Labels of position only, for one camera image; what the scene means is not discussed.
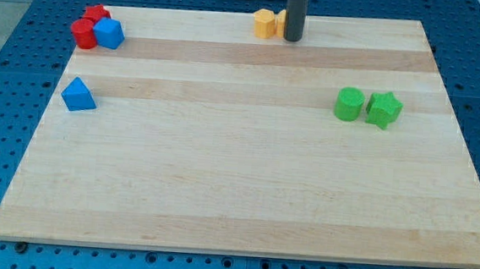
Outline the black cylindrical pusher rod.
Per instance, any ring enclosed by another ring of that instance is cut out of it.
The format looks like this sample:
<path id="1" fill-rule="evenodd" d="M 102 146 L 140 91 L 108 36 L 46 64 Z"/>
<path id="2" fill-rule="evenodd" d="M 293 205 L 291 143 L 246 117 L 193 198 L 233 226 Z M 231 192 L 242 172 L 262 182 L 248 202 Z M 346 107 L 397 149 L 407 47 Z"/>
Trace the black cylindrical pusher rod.
<path id="1" fill-rule="evenodd" d="M 308 0 L 287 0 L 283 36 L 286 41 L 301 41 L 307 15 Z"/>

